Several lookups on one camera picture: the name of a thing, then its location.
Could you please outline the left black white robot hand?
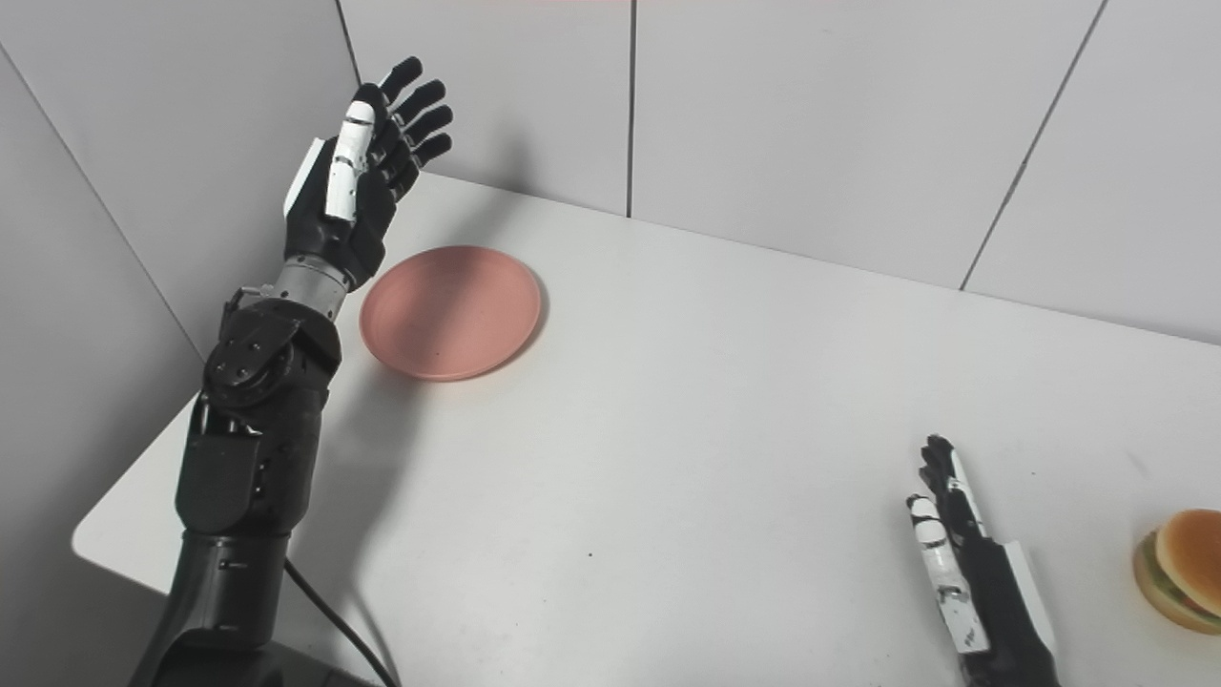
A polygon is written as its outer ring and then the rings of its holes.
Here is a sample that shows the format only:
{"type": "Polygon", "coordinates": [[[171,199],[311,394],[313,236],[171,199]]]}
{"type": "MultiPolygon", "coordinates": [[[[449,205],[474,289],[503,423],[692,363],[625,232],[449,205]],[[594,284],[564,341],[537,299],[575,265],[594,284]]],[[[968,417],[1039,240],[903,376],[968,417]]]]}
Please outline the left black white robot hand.
{"type": "Polygon", "coordinates": [[[383,264],[383,236],[422,168],[453,146],[441,79],[409,56],[354,92],[339,131],[315,139],[284,200],[284,257],[321,262],[357,290],[383,264]]]}

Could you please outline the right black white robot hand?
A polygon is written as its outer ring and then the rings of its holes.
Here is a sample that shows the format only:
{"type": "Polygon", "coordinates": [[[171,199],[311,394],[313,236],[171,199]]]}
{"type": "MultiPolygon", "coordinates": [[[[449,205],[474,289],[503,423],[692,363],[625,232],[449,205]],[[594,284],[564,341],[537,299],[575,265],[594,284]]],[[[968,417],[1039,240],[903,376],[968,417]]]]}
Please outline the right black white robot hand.
{"type": "Polygon", "coordinates": [[[950,441],[929,434],[921,459],[929,492],[906,506],[965,686],[1059,686],[1056,639],[1024,549],[988,533],[950,441]]]}

